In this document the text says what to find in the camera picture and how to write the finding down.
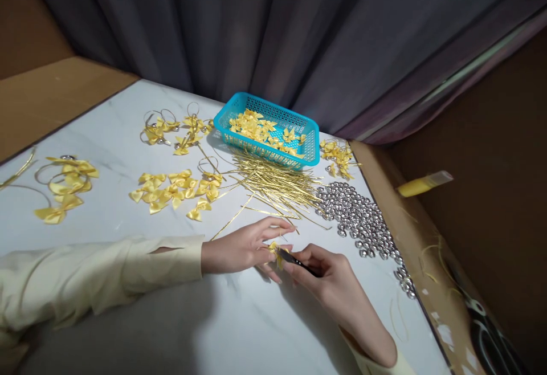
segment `hand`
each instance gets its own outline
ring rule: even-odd
[[[261,267],[275,282],[281,282],[267,264],[276,259],[264,241],[292,233],[295,228],[281,218],[266,217],[225,237],[203,243],[201,270],[203,274],[238,272],[253,266]],[[292,246],[282,246],[289,250]]]
[[[362,352],[382,366],[394,366],[397,362],[395,342],[359,284],[348,259],[314,244],[293,255],[318,272],[321,278],[291,263],[284,263],[283,269],[315,295]]]

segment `gold ribbon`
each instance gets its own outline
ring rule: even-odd
[[[277,263],[277,269],[282,270],[283,269],[283,257],[279,254],[279,251],[286,251],[289,254],[291,253],[289,250],[286,250],[285,248],[281,248],[279,244],[277,244],[275,241],[273,241],[268,246],[268,251],[272,252],[276,256],[276,263]]]
[[[291,131],[285,130],[283,131],[283,140],[285,140],[286,143],[290,143],[293,140],[296,140],[295,130],[292,129]]]
[[[144,191],[142,191],[141,189],[138,189],[129,193],[129,197],[136,203],[141,201],[141,198],[143,195],[144,195]]]
[[[168,202],[161,202],[161,201],[154,201],[150,203],[150,215],[159,213],[161,210],[163,210],[165,207],[169,205]]]
[[[57,196],[55,197],[55,201],[60,202],[61,205],[57,208],[48,207],[34,210],[34,214],[36,214],[38,218],[44,220],[46,224],[59,224],[64,220],[68,210],[72,210],[73,208],[83,204],[81,198],[72,194]]]
[[[184,191],[178,191],[178,188],[175,184],[171,184],[169,187],[167,187],[165,190],[163,190],[160,194],[159,202],[169,202],[171,200],[171,203],[173,204],[173,209],[177,209],[181,202],[185,199],[184,197]]]
[[[209,204],[209,201],[207,201],[203,197],[198,200],[195,209],[191,210],[188,214],[186,214],[186,216],[191,220],[201,221],[201,210],[211,210],[211,205]]]
[[[199,187],[195,192],[195,195],[205,194],[209,201],[213,201],[218,197],[218,188],[216,184],[211,181],[201,180],[199,182]]]
[[[254,132],[252,134],[252,136],[250,138],[252,138],[253,140],[255,141],[258,141],[258,142],[261,142],[261,143],[265,143],[266,142],[266,139],[268,138],[268,136],[270,135],[269,133],[266,133],[264,134],[264,132],[262,131],[262,127],[257,127],[254,129]]]
[[[341,165],[340,166],[340,174],[342,174],[342,176],[346,177],[346,178],[351,178],[351,179],[354,179],[355,177],[353,177],[350,173],[348,173],[348,165]]]
[[[188,198],[188,199],[191,199],[191,198],[194,198],[195,197],[195,190],[194,188],[198,185],[198,181],[197,180],[194,180],[193,178],[188,178],[184,184],[182,185],[183,188],[185,188],[186,190],[184,190],[184,197],[185,198]]]
[[[160,128],[162,131],[168,133],[175,130],[177,126],[180,126],[180,121],[167,121],[163,120],[161,117],[158,117],[156,120],[156,128]]]
[[[270,138],[268,139],[268,143],[269,143],[268,145],[269,145],[270,147],[273,147],[273,148],[275,148],[275,149],[277,149],[277,150],[281,149],[281,148],[284,146],[283,142],[282,142],[282,141],[279,141],[279,140],[277,139],[277,137],[276,137],[276,138],[270,137]]]
[[[247,116],[249,119],[255,119],[258,121],[258,119],[262,119],[264,116],[261,115],[259,112],[255,112],[253,110],[245,109],[245,116]]]
[[[199,140],[201,140],[203,137],[201,136],[198,136],[197,134],[194,135],[194,137],[192,137],[191,139],[188,140],[188,143],[190,145],[194,145],[196,144]]]
[[[336,142],[326,142],[325,140],[321,140],[319,147],[321,147],[325,153],[330,153],[336,147]]]
[[[161,139],[163,139],[165,144],[171,144],[164,138],[164,131],[160,127],[146,127],[143,132],[148,137],[148,143],[150,145],[156,144]]]
[[[187,140],[185,138],[180,138],[177,136],[175,136],[175,138],[178,141],[178,148],[175,149],[175,152],[173,154],[175,154],[176,156],[184,156],[185,154],[188,154],[189,151]]]
[[[268,120],[261,120],[260,124],[262,125],[262,128],[266,131],[275,131],[275,126],[277,126],[277,123],[274,121],[268,121]]]
[[[288,153],[292,156],[295,156],[295,157],[298,157],[298,158],[304,158],[305,154],[298,154],[296,153],[296,150],[295,149],[292,149],[290,147],[287,147],[286,145],[282,145],[279,147],[279,150],[284,152],[284,153]]]
[[[165,174],[156,174],[156,175],[153,175],[153,174],[148,174],[148,173],[143,173],[139,178],[138,178],[138,183],[139,184],[142,184],[148,180],[159,180],[161,181],[160,184],[158,184],[156,187],[159,187],[161,185],[161,183],[163,183],[165,180],[167,179],[167,176]]]
[[[327,167],[327,171],[331,176],[336,177],[336,168],[334,168],[334,163]]]
[[[203,172],[203,175],[207,177],[207,179],[209,178],[211,179],[211,180],[208,180],[210,184],[213,184],[217,187],[221,186],[222,174],[213,174],[213,173]]]
[[[209,120],[208,124],[204,124],[202,127],[201,127],[201,131],[203,132],[203,134],[205,136],[207,136],[207,134],[209,134],[212,129],[214,128],[215,126],[213,125],[213,121],[212,120]]]
[[[144,193],[144,195],[142,196],[142,200],[145,203],[151,204],[152,202],[157,201],[160,198],[161,192],[162,190],[156,189],[156,190]]]
[[[182,122],[184,124],[186,124],[188,127],[191,127],[191,128],[196,128],[200,124],[203,126],[203,121],[198,119],[198,117],[196,115],[186,116]]]

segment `pile of silver beads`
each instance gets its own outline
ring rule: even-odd
[[[397,249],[382,217],[382,211],[370,199],[358,194],[355,187],[346,182],[332,182],[326,187],[317,188],[319,209],[316,210],[328,221],[338,222],[338,235],[355,239],[355,246],[363,258],[383,260],[393,258],[397,264],[394,271],[401,288],[410,299],[416,298],[416,291],[405,267],[401,253]]]

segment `tweezers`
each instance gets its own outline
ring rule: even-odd
[[[290,252],[282,250],[280,248],[277,249],[277,254],[281,256],[286,262],[290,262],[291,264],[296,264],[306,271],[308,271],[310,274],[312,274],[316,278],[321,278],[320,275],[318,275],[316,272],[312,271],[308,266],[305,266],[302,264],[302,261],[297,260]]]

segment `person's right hand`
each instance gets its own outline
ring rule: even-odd
[[[391,368],[397,362],[397,348],[359,284],[348,259],[315,244],[293,255],[321,278],[302,267],[284,263],[283,269],[307,288],[333,317],[346,335],[351,335],[366,355]]]

